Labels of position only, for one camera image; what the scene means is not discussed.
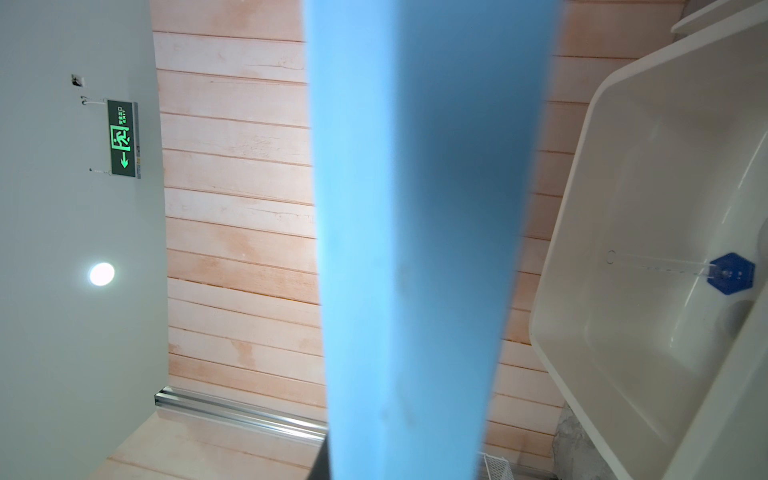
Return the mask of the white plastic storage bin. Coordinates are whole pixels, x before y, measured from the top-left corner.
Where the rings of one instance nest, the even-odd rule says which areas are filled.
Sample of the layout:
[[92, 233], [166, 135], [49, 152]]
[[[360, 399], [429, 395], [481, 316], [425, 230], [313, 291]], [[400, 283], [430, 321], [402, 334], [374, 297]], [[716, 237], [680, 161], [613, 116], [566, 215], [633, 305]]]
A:
[[767, 5], [717, 1], [589, 106], [533, 347], [620, 479], [767, 475]]

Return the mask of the blue plastic bin lid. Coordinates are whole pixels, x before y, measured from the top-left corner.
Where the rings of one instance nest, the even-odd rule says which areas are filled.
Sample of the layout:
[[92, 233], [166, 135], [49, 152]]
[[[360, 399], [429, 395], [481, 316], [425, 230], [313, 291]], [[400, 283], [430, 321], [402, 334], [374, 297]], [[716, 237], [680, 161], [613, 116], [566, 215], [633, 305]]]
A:
[[558, 1], [307, 1], [330, 473], [471, 479]]

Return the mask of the clear thin glass tube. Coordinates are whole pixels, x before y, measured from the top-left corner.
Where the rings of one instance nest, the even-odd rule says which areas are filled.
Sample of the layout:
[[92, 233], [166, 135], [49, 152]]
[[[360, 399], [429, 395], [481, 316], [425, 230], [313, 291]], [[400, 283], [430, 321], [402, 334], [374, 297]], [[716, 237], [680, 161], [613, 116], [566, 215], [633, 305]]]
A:
[[709, 263], [665, 259], [609, 250], [605, 254], [608, 265], [633, 267], [648, 271], [674, 273], [707, 278]]

